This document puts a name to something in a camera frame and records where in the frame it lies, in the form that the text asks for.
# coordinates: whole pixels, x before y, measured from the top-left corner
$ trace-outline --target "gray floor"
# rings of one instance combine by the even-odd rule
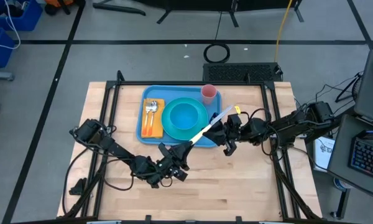
[[[163,10],[139,3],[118,1],[147,12],[146,17],[93,9],[88,1],[76,31],[76,40],[159,40],[213,39],[217,12],[172,12],[161,25],[156,20]],[[354,0],[373,40],[373,1]],[[301,14],[290,11],[282,39],[364,40],[345,0],[304,0]],[[21,32],[22,40],[66,40],[77,7],[66,16],[42,15],[33,32]],[[229,14],[223,14],[219,39],[275,40],[284,9],[240,12],[240,28],[234,28]],[[65,171],[74,141],[68,130],[78,124],[91,81],[115,79],[122,70],[126,80],[201,80],[206,45],[72,45],[51,109],[37,147],[29,175],[17,205],[13,222],[55,218]],[[230,45],[229,62],[271,62],[275,45]],[[9,65],[0,70],[14,72],[13,82],[0,81],[0,222],[7,208],[20,169],[53,82],[64,45],[25,44],[15,50]],[[279,64],[285,81],[291,82],[300,103],[315,97],[323,84],[336,85],[363,70],[369,48],[366,45],[281,45]],[[224,52],[213,48],[209,57]],[[333,110],[333,90],[320,98]],[[340,191],[330,176],[313,172],[325,218],[338,205]],[[351,192],[346,222],[373,223],[373,198]]]

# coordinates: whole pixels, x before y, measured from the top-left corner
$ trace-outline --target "fork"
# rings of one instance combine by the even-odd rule
[[[148,115],[149,115],[149,112],[152,110],[152,102],[147,100],[147,103],[145,104],[145,111],[146,111],[146,115],[145,115],[145,125],[144,125],[144,128],[142,129],[142,135],[146,135],[147,134],[147,126],[148,126]]]
[[[149,126],[149,131],[148,131],[148,136],[151,136],[152,135],[152,131],[154,129],[154,116],[155,116],[155,112],[157,111],[157,102],[154,100],[151,102],[151,107],[150,107],[150,110],[152,112],[152,119],[150,120],[150,126]]]

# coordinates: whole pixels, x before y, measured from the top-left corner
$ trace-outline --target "orange utensil handle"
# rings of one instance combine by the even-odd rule
[[[152,118],[150,119],[150,125],[148,127],[148,136],[151,136],[154,130],[154,116],[155,116],[155,112],[152,112]]]
[[[147,135],[148,114],[149,114],[149,112],[145,115],[145,124],[144,124],[144,128],[142,128],[142,135],[143,136]]]
[[[148,132],[148,136],[152,135],[152,131],[153,131],[153,127],[150,127],[149,132]]]

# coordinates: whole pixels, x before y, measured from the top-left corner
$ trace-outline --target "wooden tabletop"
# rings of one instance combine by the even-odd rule
[[[136,137],[141,97],[146,87],[121,87],[114,120],[117,131],[113,133],[113,138],[131,153],[150,156],[156,161],[163,157],[157,146],[142,144]],[[275,87],[280,114],[288,115],[295,110],[292,87],[287,82],[275,83]],[[99,119],[104,88],[105,82],[90,83],[80,124],[88,118]],[[223,109],[234,104],[242,111],[252,113],[264,107],[259,86],[217,86],[217,89],[223,99]],[[109,97],[106,121],[109,119],[112,95]],[[270,91],[267,91],[267,96],[273,114]],[[245,117],[241,116],[243,123],[247,121]],[[258,113],[257,117],[265,119],[265,114]],[[269,150],[268,141],[264,146]],[[304,142],[300,139],[296,140],[295,146],[305,150]],[[83,149],[82,145],[76,143],[72,159]],[[244,221],[282,220],[274,168],[269,157],[262,153],[260,147],[248,143],[238,143],[235,153],[230,157],[224,155],[223,149],[224,147],[194,148],[188,156],[191,169],[187,172],[187,179],[184,182],[174,179],[169,188],[160,186],[159,189],[151,189],[149,184],[138,179],[127,192],[105,185],[99,219],[144,220],[146,215],[152,215],[153,220],[233,221],[236,216],[241,216]],[[297,192],[314,213],[321,216],[307,156],[294,149],[289,149],[288,154]],[[88,176],[91,155],[88,151],[75,162],[69,174],[67,190],[79,178]],[[126,188],[131,183],[130,169],[122,162],[113,162],[108,165],[106,178],[110,184]],[[284,189],[288,214],[293,217],[290,195],[285,187]],[[67,193],[67,210],[78,197]],[[89,214],[92,214],[95,197],[94,191]],[[58,215],[62,214],[60,206]]]

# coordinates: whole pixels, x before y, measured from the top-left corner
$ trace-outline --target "black stand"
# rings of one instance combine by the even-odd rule
[[[362,77],[362,75],[360,75],[359,73],[358,74],[356,74],[355,75],[355,78],[341,91],[341,93],[337,96],[337,98],[336,98],[336,100],[334,101],[334,102],[336,102],[336,103],[338,103],[338,102],[340,102],[340,101],[342,101],[342,100],[346,100],[346,99],[348,99],[348,98],[351,98],[352,97],[352,94],[351,95],[349,95],[349,96],[345,96],[345,97],[343,97],[343,98],[340,98],[347,90],[348,90],[348,88],[352,85],[352,84],[354,84],[355,82],[357,82],[358,81],[358,79],[360,79]]]
[[[140,15],[146,16],[146,13],[140,9],[124,7],[124,6],[111,6],[111,5],[105,4],[110,1],[112,0],[104,0],[99,3],[93,3],[93,7],[95,9],[104,9],[104,10],[110,10],[110,11],[116,11],[116,12],[127,12],[127,13],[140,14]]]
[[[341,193],[341,198],[338,204],[337,211],[330,213],[330,215],[333,218],[337,218],[338,220],[342,220],[344,218],[344,214],[346,213],[346,210],[347,210],[347,203],[348,203],[348,197],[349,197],[350,191],[351,189],[346,189],[345,191]]]
[[[234,13],[236,11],[236,3],[237,3],[237,0],[234,0],[232,2],[232,8],[231,8],[231,11],[229,12],[229,15],[231,16],[234,27],[239,27],[239,24],[237,23],[237,20],[236,20],[235,15],[234,15]]]
[[[63,0],[58,0],[58,3],[61,5],[61,8],[65,12],[66,15],[70,14],[70,11],[68,9],[68,6],[63,2]]]
[[[161,24],[164,19],[170,14],[171,10],[166,10],[166,12],[162,15],[162,17],[156,22],[157,24]]]
[[[300,7],[300,4],[301,4],[302,1],[303,0],[297,0],[297,3],[295,3],[295,6],[294,6],[294,11],[296,12],[298,20],[300,22],[304,22],[303,16],[301,15],[300,10],[298,9],[298,7]]]

